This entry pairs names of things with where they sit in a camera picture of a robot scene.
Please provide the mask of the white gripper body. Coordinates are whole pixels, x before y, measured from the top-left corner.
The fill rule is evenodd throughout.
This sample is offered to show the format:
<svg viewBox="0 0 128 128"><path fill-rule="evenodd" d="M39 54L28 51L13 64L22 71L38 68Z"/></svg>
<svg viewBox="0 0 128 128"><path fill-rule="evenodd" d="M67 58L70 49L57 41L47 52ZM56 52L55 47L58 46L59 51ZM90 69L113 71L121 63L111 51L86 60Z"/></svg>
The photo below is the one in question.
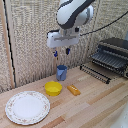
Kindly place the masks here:
<svg viewBox="0 0 128 128"><path fill-rule="evenodd" d="M51 30L47 33L47 46L49 48L70 46L79 42L79 29Z"/></svg>

